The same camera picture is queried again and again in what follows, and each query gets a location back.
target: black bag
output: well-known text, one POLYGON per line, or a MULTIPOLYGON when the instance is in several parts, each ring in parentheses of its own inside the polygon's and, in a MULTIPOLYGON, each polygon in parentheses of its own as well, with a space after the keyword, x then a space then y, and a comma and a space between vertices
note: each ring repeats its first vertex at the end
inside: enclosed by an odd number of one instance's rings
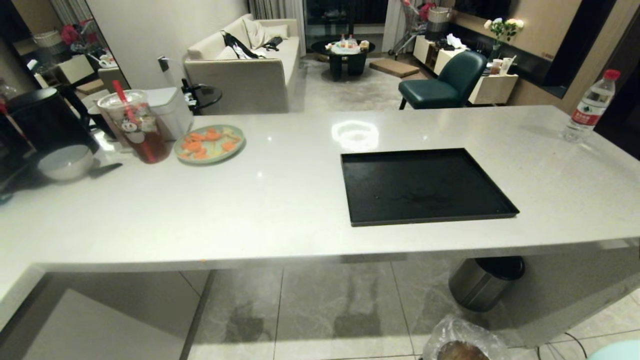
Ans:
POLYGON ((240 40, 236 39, 235 36, 231 35, 230 33, 227 33, 226 31, 221 31, 221 32, 222 32, 222 36, 225 39, 225 45, 231 47, 236 52, 236 55, 238 55, 239 59, 241 58, 240 54, 238 53, 239 51, 244 53, 244 55, 246 55, 249 58, 253 58, 253 59, 264 58, 264 56, 254 54, 251 50, 249 50, 249 48, 244 46, 244 44, 240 40))
POLYGON ((267 41, 267 43, 264 44, 262 47, 267 49, 267 51, 269 51, 269 50, 280 51, 278 49, 278 45, 280 45, 280 43, 282 43, 282 38, 281 37, 275 37, 275 38, 272 38, 271 40, 267 41))

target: black tray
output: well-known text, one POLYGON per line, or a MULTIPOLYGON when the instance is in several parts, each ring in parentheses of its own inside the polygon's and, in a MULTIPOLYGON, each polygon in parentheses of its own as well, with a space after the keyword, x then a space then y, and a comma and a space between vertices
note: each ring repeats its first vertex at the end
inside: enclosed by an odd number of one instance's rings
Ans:
POLYGON ((342 174, 352 226, 519 213, 465 149, 343 154, 342 174))

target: white bowl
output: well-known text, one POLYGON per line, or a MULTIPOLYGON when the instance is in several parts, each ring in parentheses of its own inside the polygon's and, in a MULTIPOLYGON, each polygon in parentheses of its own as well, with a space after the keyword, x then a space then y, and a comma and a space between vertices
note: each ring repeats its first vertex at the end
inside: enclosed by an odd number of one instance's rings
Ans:
POLYGON ((91 150, 84 145, 72 145, 42 158, 38 163, 38 170, 50 179, 68 181, 85 176, 92 165, 91 150))

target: bottle cap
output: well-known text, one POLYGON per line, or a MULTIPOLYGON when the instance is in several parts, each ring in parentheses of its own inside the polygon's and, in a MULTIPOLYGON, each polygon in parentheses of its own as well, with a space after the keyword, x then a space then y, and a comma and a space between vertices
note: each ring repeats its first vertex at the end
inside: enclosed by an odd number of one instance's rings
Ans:
POLYGON ((608 69, 604 72, 604 78, 607 80, 618 80, 619 77, 620 71, 618 70, 608 69))

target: doormat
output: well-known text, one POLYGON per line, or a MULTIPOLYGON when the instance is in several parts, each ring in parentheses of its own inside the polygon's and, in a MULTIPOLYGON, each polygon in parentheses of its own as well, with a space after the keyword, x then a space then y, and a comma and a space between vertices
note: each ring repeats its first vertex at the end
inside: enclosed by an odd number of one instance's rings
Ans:
POLYGON ((411 66, 409 64, 401 63, 400 61, 391 59, 372 61, 369 64, 369 67, 378 71, 386 72, 387 74, 391 74, 393 76, 397 76, 399 78, 413 75, 420 71, 420 69, 415 66, 411 66))

